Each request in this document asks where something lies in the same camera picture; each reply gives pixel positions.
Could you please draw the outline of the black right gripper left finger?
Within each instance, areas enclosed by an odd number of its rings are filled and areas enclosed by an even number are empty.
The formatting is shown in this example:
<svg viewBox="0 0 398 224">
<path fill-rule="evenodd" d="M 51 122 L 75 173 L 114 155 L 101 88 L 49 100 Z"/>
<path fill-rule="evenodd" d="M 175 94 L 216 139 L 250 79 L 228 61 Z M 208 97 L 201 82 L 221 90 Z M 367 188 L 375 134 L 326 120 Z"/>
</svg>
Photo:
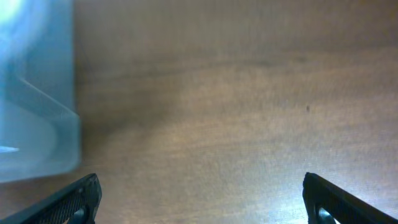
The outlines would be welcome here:
<svg viewBox="0 0 398 224">
<path fill-rule="evenodd" d="M 98 176 L 88 174 L 1 224 L 94 224 L 101 198 Z"/>
</svg>

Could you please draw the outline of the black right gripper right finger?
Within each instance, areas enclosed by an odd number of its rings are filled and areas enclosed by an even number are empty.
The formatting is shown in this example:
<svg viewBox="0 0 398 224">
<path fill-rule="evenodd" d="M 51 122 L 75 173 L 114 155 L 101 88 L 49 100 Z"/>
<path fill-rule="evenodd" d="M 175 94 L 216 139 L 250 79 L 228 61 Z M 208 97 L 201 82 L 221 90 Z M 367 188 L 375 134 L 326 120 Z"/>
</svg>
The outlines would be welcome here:
<svg viewBox="0 0 398 224">
<path fill-rule="evenodd" d="M 308 224 L 397 224 L 396 218 L 314 173 L 305 174 L 302 196 Z"/>
</svg>

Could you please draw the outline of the clear plastic storage container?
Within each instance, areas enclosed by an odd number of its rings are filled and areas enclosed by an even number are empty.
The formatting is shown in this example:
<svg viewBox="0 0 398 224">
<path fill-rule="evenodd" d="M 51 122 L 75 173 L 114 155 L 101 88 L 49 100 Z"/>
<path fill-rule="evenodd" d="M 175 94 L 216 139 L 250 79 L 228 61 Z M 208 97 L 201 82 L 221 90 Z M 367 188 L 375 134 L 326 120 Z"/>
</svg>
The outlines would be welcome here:
<svg viewBox="0 0 398 224">
<path fill-rule="evenodd" d="M 1 1 L 1 182 L 79 165 L 73 50 L 71 1 Z"/>
</svg>

